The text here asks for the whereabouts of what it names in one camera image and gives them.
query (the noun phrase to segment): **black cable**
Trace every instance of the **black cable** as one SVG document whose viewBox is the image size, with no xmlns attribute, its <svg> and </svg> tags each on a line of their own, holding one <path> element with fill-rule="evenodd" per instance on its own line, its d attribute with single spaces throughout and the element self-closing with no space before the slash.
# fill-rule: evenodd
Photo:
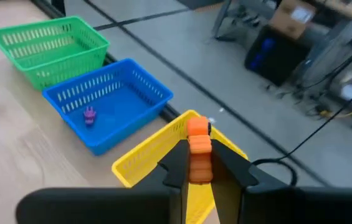
<svg viewBox="0 0 352 224">
<path fill-rule="evenodd" d="M 352 55 L 348 59 L 346 59 L 346 61 L 343 62 L 340 67 L 335 69 L 335 71 L 334 71 L 335 74 L 330 77 L 330 79 L 326 83 L 323 91 L 328 91 L 331 88 L 331 84 L 332 84 L 333 80 L 351 63 L 352 63 Z"/>
<path fill-rule="evenodd" d="M 303 144 L 305 144 L 309 139 L 311 139 L 317 132 L 319 132 L 321 129 L 324 128 L 325 125 L 327 125 L 330 121 L 332 121 L 338 114 L 340 114 L 344 109 L 346 109 L 350 103 L 352 102 L 352 99 L 347 101 L 335 114 L 330 116 L 320 127 L 318 127 L 314 132 L 312 132 L 305 140 L 303 140 L 294 150 L 288 152 L 286 155 L 279 157 L 277 160 L 281 160 L 284 158 L 289 157 L 292 153 L 294 153 L 296 150 L 298 150 Z"/>
<path fill-rule="evenodd" d="M 324 77 L 317 81 L 314 84 L 308 85 L 308 86 L 302 86 L 302 90 L 307 90 L 313 86 L 316 86 L 318 84 L 320 84 L 321 82 L 331 78 L 332 80 L 338 75 L 338 73 L 336 73 L 341 67 L 345 66 L 347 63 L 349 63 L 349 61 L 345 60 L 344 62 L 342 62 L 340 65 L 338 65 L 336 68 L 334 68 L 332 71 L 328 72 L 327 74 L 324 75 Z"/>
<path fill-rule="evenodd" d="M 285 166 L 290 171 L 290 173 L 292 175 L 289 185 L 296 186 L 296 184 L 298 182 L 298 174 L 297 174 L 296 170 L 291 165 L 287 164 L 284 161 L 280 161 L 280 160 L 276 160 L 276 159 L 258 159 L 256 161 L 254 161 L 252 164 L 255 166 L 258 166 L 260 164 L 265 164 L 265 163 L 275 163 L 275 164 Z"/>
<path fill-rule="evenodd" d="M 338 116 L 344 109 L 346 109 L 352 102 L 352 98 L 348 100 L 335 114 L 333 114 L 331 117 L 329 117 L 320 127 L 318 127 L 314 132 L 312 132 L 306 139 L 304 139 L 298 146 L 296 146 L 292 151 L 288 152 L 286 155 L 279 157 L 279 158 L 273 158 L 273 159 L 258 159 L 254 161 L 252 164 L 264 164 L 264 163 L 276 163 L 283 165 L 287 167 L 291 173 L 292 173 L 292 183 L 296 180 L 297 182 L 297 176 L 295 177 L 294 174 L 296 174 L 296 171 L 293 167 L 290 165 L 286 164 L 285 162 L 282 162 L 282 159 L 288 158 L 291 156 L 296 150 L 300 149 L 302 145 L 304 145 L 308 140 L 310 140 L 317 132 L 319 132 L 321 129 L 323 129 L 330 121 L 332 121 L 336 116 Z"/>
</svg>

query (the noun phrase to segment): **green basket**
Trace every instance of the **green basket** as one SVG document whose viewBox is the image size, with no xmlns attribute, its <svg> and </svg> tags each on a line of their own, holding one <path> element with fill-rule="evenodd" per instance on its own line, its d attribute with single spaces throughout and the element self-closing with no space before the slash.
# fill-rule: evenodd
<svg viewBox="0 0 352 224">
<path fill-rule="evenodd" d="M 0 49 L 37 90 L 100 68 L 108 46 L 76 16 L 0 29 Z"/>
</svg>

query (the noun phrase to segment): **basket rim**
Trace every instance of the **basket rim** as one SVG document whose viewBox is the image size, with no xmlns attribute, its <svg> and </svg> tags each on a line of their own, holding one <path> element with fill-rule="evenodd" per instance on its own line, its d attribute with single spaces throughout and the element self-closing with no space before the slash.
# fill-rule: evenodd
<svg viewBox="0 0 352 224">
<path fill-rule="evenodd" d="M 141 143 L 139 143 L 137 146 L 135 146 L 132 150 L 128 151 L 127 153 L 125 153 L 124 155 L 122 155 L 119 159 L 117 159 L 113 164 L 112 164 L 112 172 L 113 174 L 118 178 L 118 180 L 127 188 L 131 188 L 132 185 L 129 183 L 129 181 L 127 181 L 121 174 L 120 172 L 117 170 L 117 167 L 120 165 L 121 162 L 123 162 L 124 160 L 126 160 L 127 158 L 129 158 L 132 154 L 134 154 L 135 152 L 139 151 L 141 149 L 141 147 L 143 147 L 145 144 L 148 144 L 150 141 L 154 140 L 157 136 L 159 136 L 160 134 L 162 134 L 165 130 L 172 128 L 173 125 L 175 123 L 178 123 L 180 120 L 184 119 L 186 116 L 189 115 L 196 115 L 196 116 L 200 116 L 200 114 L 194 110 L 187 110 L 185 111 L 183 114 L 181 114 L 180 116 L 178 116 L 176 119 L 172 120 L 170 123 L 168 123 L 167 125 L 163 126 L 161 129 L 159 129 L 157 132 L 155 132 L 154 134 L 152 134 L 150 137 L 146 138 L 144 141 L 142 141 Z M 238 146 L 236 146 L 233 142 L 231 142 L 230 139 L 228 139 L 227 137 L 225 137 L 218 129 L 216 129 L 215 127 L 212 126 L 212 132 L 215 131 L 221 138 L 223 138 L 224 140 L 228 141 L 228 143 L 234 148 L 234 149 L 239 149 L 239 151 L 241 152 L 241 156 L 244 157 L 245 159 L 248 159 L 246 153 L 241 150 Z M 212 209 L 215 207 L 215 201 L 213 200 L 209 205 L 207 205 L 207 207 L 203 210 L 203 212 L 201 213 L 201 215 L 199 216 L 199 218 L 197 219 L 196 223 L 203 223 L 205 221 L 205 219 L 207 218 L 207 216 L 212 212 Z"/>
<path fill-rule="evenodd" d="M 117 170 L 117 166 L 123 162 L 126 158 L 128 158 L 130 155 L 134 154 L 135 152 L 139 151 L 141 146 L 148 144 L 150 141 L 152 141 L 153 139 L 155 139 L 157 136 L 159 136 L 160 134 L 162 134 L 162 132 L 164 130 L 167 130 L 168 128 L 172 127 L 175 123 L 178 123 L 181 119 L 183 119 L 184 117 L 186 117 L 189 114 L 193 114 L 196 116 L 200 116 L 196 111 L 194 110 L 187 110 L 185 111 L 183 114 L 181 114 L 180 116 L 178 116 L 176 119 L 172 120 L 170 123 L 168 123 L 167 125 L 163 126 L 161 129 L 157 130 L 157 132 L 155 132 L 154 134 L 152 134 L 150 137 L 146 138 L 144 141 L 142 141 L 141 143 L 139 143 L 137 146 L 135 146 L 132 150 L 126 152 L 126 154 L 122 155 L 119 159 L 117 159 L 113 164 L 112 164 L 112 172 L 114 173 L 114 175 L 120 180 L 120 182 L 125 186 L 125 187 L 132 187 L 132 185 L 129 183 L 129 181 L 127 181 L 121 174 L 120 172 Z"/>
<path fill-rule="evenodd" d="M 67 59 L 70 59 L 70 58 L 73 58 L 73 57 L 76 57 L 76 56 L 79 56 L 79 55 L 88 54 L 90 52 L 93 52 L 93 51 L 96 51 L 96 50 L 101 50 L 102 48 L 106 49 L 106 48 L 109 47 L 109 45 L 110 45 L 109 40 L 104 38 L 100 33 L 98 33 L 93 27 L 91 27 L 87 22 L 85 22 L 79 16 L 69 16 L 69 17 L 63 17 L 63 18 L 59 18 L 59 19 L 51 19 L 51 20 L 47 20 L 47 21 L 32 22 L 32 23 L 28 23 L 28 24 L 21 24 L 21 25 L 16 25 L 16 26 L 3 27 L 3 28 L 0 28 L 0 31 L 7 30 L 7 29 L 13 29 L 13 28 L 34 26 L 34 25 L 37 25 L 37 24 L 55 23 L 55 22 L 58 22 L 58 21 L 74 20 L 74 19 L 79 20 L 80 22 L 82 22 L 83 25 L 88 27 L 88 29 L 90 29 L 90 31 L 92 31 L 94 33 L 94 35 L 98 36 L 102 41 L 104 41 L 105 44 L 103 44 L 102 46 L 99 46 L 99 47 L 94 47 L 94 48 L 92 48 L 90 50 L 86 50 L 86 51 L 79 52 L 79 53 L 76 53 L 76 54 L 68 55 L 68 56 L 65 56 L 65 57 L 62 57 L 62 58 L 58 58 L 58 59 L 52 60 L 50 62 L 42 63 L 40 65 L 35 65 L 35 66 L 32 66 L 32 67 L 27 67 L 27 68 L 25 68 L 22 65 L 20 65 L 16 61 L 16 59 L 13 56 L 11 56 L 11 54 L 6 50 L 6 48 L 2 44 L 0 44 L 0 50 L 7 56 L 7 58 L 9 58 L 13 62 L 13 64 L 19 70 L 21 70 L 22 72 L 28 72 L 28 71 L 35 70 L 35 69 L 38 69 L 38 68 L 42 68 L 42 67 L 45 67 L 45 66 L 48 66 L 48 65 L 52 65 L 54 63 L 58 63 L 58 62 L 61 62 L 61 61 L 64 61 L 64 60 L 67 60 Z"/>
<path fill-rule="evenodd" d="M 158 84 L 159 86 L 161 86 L 161 88 L 168 93 L 168 96 L 166 98 L 161 99 L 159 102 L 157 102 L 157 104 L 155 104 L 154 106 L 148 108 L 144 113 L 139 114 L 138 116 L 136 116 L 134 119 L 129 120 L 129 122 L 125 123 L 124 125 L 118 127 L 114 132 L 110 133 L 108 136 L 105 136 L 104 138 L 97 140 L 95 142 L 91 142 L 91 141 L 87 141 L 86 137 L 84 134 L 81 134 L 81 132 L 77 129 L 75 123 L 70 120 L 69 116 L 67 114 L 65 114 L 60 108 L 59 106 L 54 103 L 54 99 L 52 99 L 48 92 L 51 91 L 51 89 L 55 89 L 58 88 L 64 84 L 67 83 L 72 83 L 78 79 L 81 79 L 83 77 L 89 76 L 92 73 L 96 73 L 102 70 L 106 70 L 109 69 L 110 67 L 116 67 L 119 66 L 123 63 L 132 63 L 137 69 L 140 69 L 143 73 L 145 73 L 147 76 L 149 76 L 153 82 L 155 82 L 156 84 Z M 113 137 L 114 134 L 119 133 L 120 131 L 123 131 L 125 128 L 127 128 L 129 125 L 135 123 L 136 121 L 138 121 L 139 119 L 141 119 L 142 117 L 146 116 L 147 114 L 149 114 L 150 112 L 157 110 L 159 107 L 163 106 L 163 104 L 165 104 L 167 101 L 169 101 L 172 97 L 173 97 L 173 92 L 171 90 L 169 90 L 169 88 L 167 88 L 164 84 L 160 83 L 154 76 L 152 76 L 149 72 L 147 72 L 144 68 L 142 68 L 140 65 L 138 65 L 133 59 L 130 58 L 126 58 L 120 61 L 117 61 L 115 63 L 111 63 L 109 65 L 106 65 L 104 67 L 101 67 L 99 69 L 93 70 L 91 72 L 87 72 L 84 73 L 83 75 L 79 75 L 77 77 L 73 77 L 70 78 L 66 81 L 57 83 L 53 86 L 50 86 L 46 89 L 43 90 L 42 92 L 44 98 L 46 98 L 49 103 L 57 110 L 57 112 L 61 115 L 62 119 L 64 119 L 64 121 L 66 121 L 68 123 L 68 125 L 75 131 L 75 133 L 77 134 L 77 136 L 84 142 L 84 144 L 87 147 L 97 147 L 99 146 L 101 143 L 105 142 L 106 140 L 110 139 Z"/>
</svg>

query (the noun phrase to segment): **black case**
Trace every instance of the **black case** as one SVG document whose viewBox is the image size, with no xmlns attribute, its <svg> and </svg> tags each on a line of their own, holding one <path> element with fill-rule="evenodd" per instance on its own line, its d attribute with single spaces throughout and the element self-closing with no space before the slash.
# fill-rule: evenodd
<svg viewBox="0 0 352 224">
<path fill-rule="evenodd" d="M 309 51 L 309 47 L 265 26 L 247 53 L 245 68 L 280 86 Z"/>
</svg>

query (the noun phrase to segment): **yellow basket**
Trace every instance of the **yellow basket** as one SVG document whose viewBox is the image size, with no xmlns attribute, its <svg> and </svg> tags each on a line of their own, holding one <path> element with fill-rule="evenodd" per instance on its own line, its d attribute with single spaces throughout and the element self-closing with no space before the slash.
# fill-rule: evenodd
<svg viewBox="0 0 352 224">
<path fill-rule="evenodd" d="M 200 116 L 188 110 L 167 124 L 158 132 L 145 139 L 130 152 L 127 152 L 112 165 L 112 172 L 126 186 L 132 187 L 148 175 L 181 139 L 186 139 L 186 123 L 193 117 Z M 247 159 L 247 156 L 220 131 L 212 126 L 211 138 L 217 139 L 230 149 Z M 202 223 L 214 208 L 211 186 L 190 184 L 186 223 Z"/>
</svg>

